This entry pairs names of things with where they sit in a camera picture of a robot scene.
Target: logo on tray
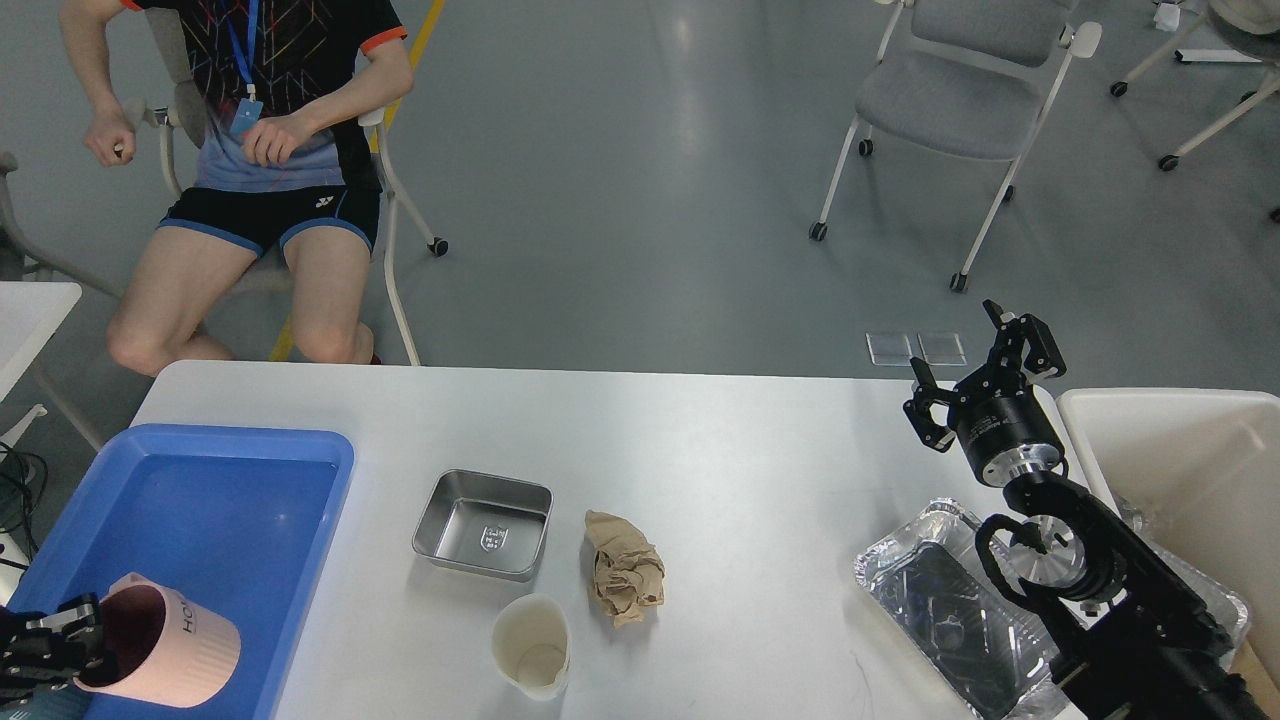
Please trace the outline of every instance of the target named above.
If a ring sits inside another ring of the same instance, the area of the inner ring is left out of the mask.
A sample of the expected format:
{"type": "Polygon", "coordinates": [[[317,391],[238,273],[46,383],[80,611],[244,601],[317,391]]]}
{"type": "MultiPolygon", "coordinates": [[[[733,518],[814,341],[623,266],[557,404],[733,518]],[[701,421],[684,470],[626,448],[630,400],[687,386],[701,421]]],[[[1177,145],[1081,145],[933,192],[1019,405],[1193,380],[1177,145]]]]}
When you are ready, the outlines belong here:
{"type": "Polygon", "coordinates": [[[493,552],[495,550],[502,550],[502,546],[507,542],[507,528],[502,525],[485,525],[484,532],[480,533],[480,547],[485,552],[493,552]]]}

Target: paper cup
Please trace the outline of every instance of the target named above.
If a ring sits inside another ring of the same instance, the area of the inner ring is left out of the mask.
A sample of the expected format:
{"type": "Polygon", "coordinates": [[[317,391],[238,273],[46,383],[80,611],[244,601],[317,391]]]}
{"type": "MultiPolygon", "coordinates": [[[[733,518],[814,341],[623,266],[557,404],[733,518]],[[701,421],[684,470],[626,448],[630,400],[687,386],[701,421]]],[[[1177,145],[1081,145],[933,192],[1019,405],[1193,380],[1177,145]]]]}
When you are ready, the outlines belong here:
{"type": "Polygon", "coordinates": [[[545,594],[526,594],[498,614],[490,646],[498,671],[534,700],[552,700],[568,683],[568,624],[545,594]]]}

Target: lanyard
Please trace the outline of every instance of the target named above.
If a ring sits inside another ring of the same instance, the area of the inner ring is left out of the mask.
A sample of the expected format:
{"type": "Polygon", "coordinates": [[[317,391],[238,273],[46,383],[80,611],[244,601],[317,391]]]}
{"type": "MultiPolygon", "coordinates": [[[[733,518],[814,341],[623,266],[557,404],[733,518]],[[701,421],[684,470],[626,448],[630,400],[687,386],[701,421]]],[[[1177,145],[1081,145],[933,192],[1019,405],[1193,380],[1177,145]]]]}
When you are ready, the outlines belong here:
{"type": "Polygon", "coordinates": [[[241,77],[244,78],[244,85],[248,90],[248,99],[257,100],[257,88],[253,87],[253,76],[250,73],[250,68],[253,67],[253,46],[257,45],[257,3],[259,0],[248,0],[248,54],[241,47],[239,37],[236,36],[236,27],[232,26],[230,10],[227,8],[227,0],[221,0],[223,10],[227,13],[227,32],[232,36],[232,50],[236,54],[236,65],[241,70],[241,77]]]}

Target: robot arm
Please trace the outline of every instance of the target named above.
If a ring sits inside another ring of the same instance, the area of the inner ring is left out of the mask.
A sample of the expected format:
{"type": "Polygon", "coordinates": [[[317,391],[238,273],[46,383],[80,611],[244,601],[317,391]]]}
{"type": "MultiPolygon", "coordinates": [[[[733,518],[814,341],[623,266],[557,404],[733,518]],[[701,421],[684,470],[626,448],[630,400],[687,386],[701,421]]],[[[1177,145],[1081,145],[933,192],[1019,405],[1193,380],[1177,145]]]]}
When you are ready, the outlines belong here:
{"type": "Polygon", "coordinates": [[[92,594],[63,603],[52,615],[0,607],[0,710],[63,689],[73,678],[109,675],[115,666],[92,594]]]}
{"type": "Polygon", "coordinates": [[[983,306],[996,325],[986,364],[948,391],[913,357],[916,384],[904,410],[927,447],[946,452],[959,439],[978,482],[1002,488],[1028,518],[988,518],[977,550],[1001,594],[1036,612],[1057,644],[1053,682],[1091,719],[1265,720],[1244,682],[1219,666],[1231,643],[1203,600],[1065,478],[1061,439],[1032,392],[1066,372],[1048,327],[983,306]],[[945,425],[934,405],[948,409],[945,425]],[[997,533],[1010,536],[1007,565],[992,552],[997,533]],[[1085,628],[1068,601],[1108,611],[1085,628]]]}

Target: brown paper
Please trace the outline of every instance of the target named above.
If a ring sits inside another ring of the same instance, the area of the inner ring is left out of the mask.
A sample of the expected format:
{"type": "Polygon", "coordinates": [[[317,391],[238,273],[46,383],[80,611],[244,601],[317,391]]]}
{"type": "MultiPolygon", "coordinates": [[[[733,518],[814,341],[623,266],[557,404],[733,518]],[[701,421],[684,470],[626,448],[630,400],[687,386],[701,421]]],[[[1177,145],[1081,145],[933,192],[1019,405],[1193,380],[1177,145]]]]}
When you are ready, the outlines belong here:
{"type": "Polygon", "coordinates": [[[613,626],[644,620],[644,609],[663,603],[667,570],[644,533],[607,512],[586,511],[586,538],[595,546],[591,589],[613,626]]]}

